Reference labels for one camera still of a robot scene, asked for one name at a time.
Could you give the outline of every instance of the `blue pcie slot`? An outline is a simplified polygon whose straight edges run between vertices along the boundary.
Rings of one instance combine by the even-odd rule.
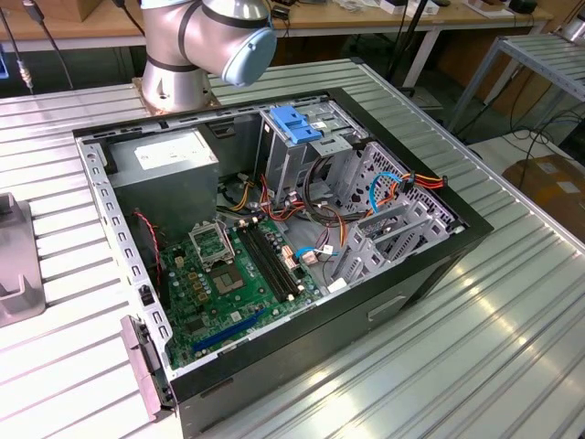
[[[197,352],[198,350],[207,349],[213,345],[216,345],[217,343],[227,340],[231,336],[234,336],[241,331],[250,329],[251,327],[256,325],[256,323],[258,323],[258,319],[262,314],[264,314],[264,311],[266,311],[266,308],[261,309],[256,314],[254,314],[254,316],[250,316],[247,319],[242,320],[241,322],[238,322],[237,324],[233,325],[232,327],[227,327],[226,329],[219,331],[217,334],[211,337],[207,337],[201,341],[198,341],[197,343],[194,343],[193,351]]]

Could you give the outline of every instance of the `blue cable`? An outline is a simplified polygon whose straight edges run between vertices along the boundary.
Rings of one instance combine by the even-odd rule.
[[[314,247],[302,247],[301,249],[297,250],[294,256],[296,256],[296,259],[299,259],[301,256],[303,256],[304,253],[312,252],[313,250]]]
[[[378,204],[376,203],[376,183],[381,177],[388,177],[391,180],[396,181],[397,183],[402,182],[402,178],[398,177],[396,174],[392,174],[391,172],[380,172],[372,182],[372,185],[369,187],[369,204],[372,206],[372,209],[375,213],[378,213]]]
[[[319,252],[319,253],[328,254],[328,253],[325,253],[321,250],[317,250],[315,247],[302,247],[301,249],[299,249],[297,251],[297,253],[294,254],[294,256],[296,256],[296,259],[299,259],[301,256],[303,256],[307,252]],[[338,254],[339,254],[338,252],[331,253],[332,256],[337,256]]]

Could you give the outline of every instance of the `ram slot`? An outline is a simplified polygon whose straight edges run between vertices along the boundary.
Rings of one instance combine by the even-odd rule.
[[[276,300],[280,303],[286,302],[290,294],[299,294],[288,270],[274,254],[271,245],[258,229],[238,230],[238,236],[274,293]]]

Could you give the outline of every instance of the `workbench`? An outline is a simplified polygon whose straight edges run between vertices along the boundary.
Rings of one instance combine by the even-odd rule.
[[[512,67],[509,71],[520,69],[521,64],[549,80],[552,85],[558,88],[555,98],[548,104],[539,122],[535,124],[536,127],[539,127],[557,109],[565,97],[565,93],[570,94],[578,101],[585,102],[585,50],[582,46],[554,34],[498,37],[485,54],[482,64],[455,105],[452,118],[447,125],[449,131],[454,132],[457,123],[465,114],[469,102],[473,99],[485,75],[500,54],[506,54],[512,59],[510,62]],[[509,74],[505,82],[510,80],[511,76],[512,74]]]
[[[582,243],[366,65],[211,83],[223,103],[343,87],[495,231],[426,299],[202,437],[580,435]],[[133,311],[70,134],[146,114],[133,85],[0,101],[0,189],[30,200],[48,300],[0,328],[0,437],[180,437],[173,416],[147,422],[119,337]]]
[[[432,48],[443,30],[486,29],[497,27],[530,27],[531,34],[539,34],[552,15],[538,7],[532,15],[486,18],[467,5],[464,0],[452,0],[442,7],[436,16],[421,18],[417,31],[426,32],[419,52],[404,82],[413,87],[422,72]],[[131,14],[142,25],[142,13],[136,2],[127,2]],[[367,8],[351,13],[329,0],[327,5],[294,5],[291,7],[289,29],[281,20],[274,20],[279,37],[315,37],[325,35],[354,35],[397,33],[402,15],[391,15],[379,8]],[[407,16],[405,27],[410,18]],[[8,23],[12,28],[18,47],[22,51],[51,50],[37,23],[24,12],[11,12]],[[142,46],[144,38],[111,0],[104,0],[82,23],[47,18],[46,24],[57,44],[62,49],[111,48]],[[0,28],[0,43],[5,51],[12,48],[6,44],[5,31]]]

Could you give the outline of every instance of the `cardboard box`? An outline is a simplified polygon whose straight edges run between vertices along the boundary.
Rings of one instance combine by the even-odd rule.
[[[82,22],[101,3],[101,0],[37,0],[45,17]],[[22,0],[0,0],[0,7],[24,11]]]
[[[524,163],[521,160],[503,173],[516,187]],[[585,242],[585,176],[568,160],[560,155],[528,160],[522,192]]]

